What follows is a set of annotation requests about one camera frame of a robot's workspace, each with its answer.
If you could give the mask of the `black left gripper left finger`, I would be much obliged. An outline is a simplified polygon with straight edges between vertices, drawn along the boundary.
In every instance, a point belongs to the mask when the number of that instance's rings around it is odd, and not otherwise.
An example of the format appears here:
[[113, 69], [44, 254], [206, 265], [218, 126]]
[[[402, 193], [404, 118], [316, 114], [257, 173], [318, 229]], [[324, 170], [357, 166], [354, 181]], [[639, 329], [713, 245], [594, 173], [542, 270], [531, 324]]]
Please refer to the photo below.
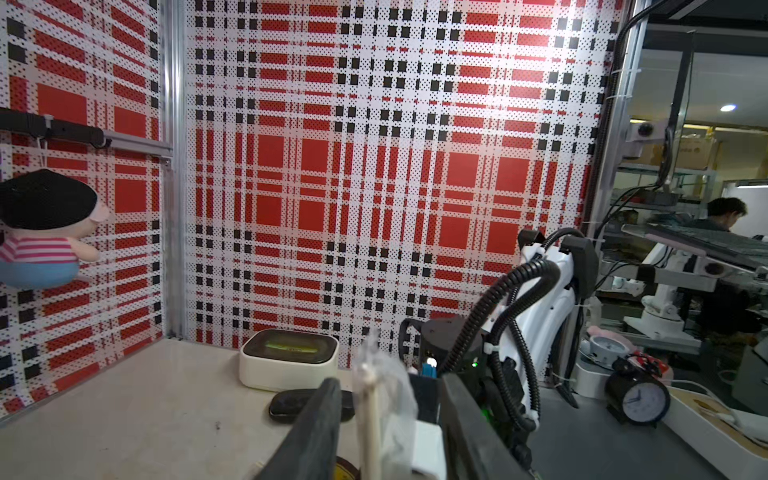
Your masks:
[[255, 479], [333, 479], [341, 413], [340, 381], [326, 378]]

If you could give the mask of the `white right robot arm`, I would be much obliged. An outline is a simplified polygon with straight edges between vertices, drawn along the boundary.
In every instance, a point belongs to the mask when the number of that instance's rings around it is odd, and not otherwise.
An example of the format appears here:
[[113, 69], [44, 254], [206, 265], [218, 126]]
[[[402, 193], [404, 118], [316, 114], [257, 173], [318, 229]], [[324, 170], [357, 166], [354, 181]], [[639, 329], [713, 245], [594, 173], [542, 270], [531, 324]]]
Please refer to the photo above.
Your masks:
[[418, 351], [411, 384], [418, 418], [438, 419], [437, 380], [458, 376], [512, 457], [528, 469], [527, 445], [541, 420], [539, 378], [548, 364], [571, 370], [572, 343], [583, 325], [580, 305], [596, 288], [599, 258], [576, 228], [518, 236], [521, 263], [499, 277], [467, 316], [404, 319]]

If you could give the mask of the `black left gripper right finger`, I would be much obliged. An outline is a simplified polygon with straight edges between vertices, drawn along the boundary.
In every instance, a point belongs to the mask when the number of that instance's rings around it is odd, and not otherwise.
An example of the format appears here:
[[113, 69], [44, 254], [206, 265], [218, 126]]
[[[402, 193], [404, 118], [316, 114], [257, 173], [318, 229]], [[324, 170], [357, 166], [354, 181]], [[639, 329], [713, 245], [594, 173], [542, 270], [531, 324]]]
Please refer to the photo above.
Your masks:
[[438, 380], [439, 425], [448, 479], [530, 479], [488, 423], [461, 379]]

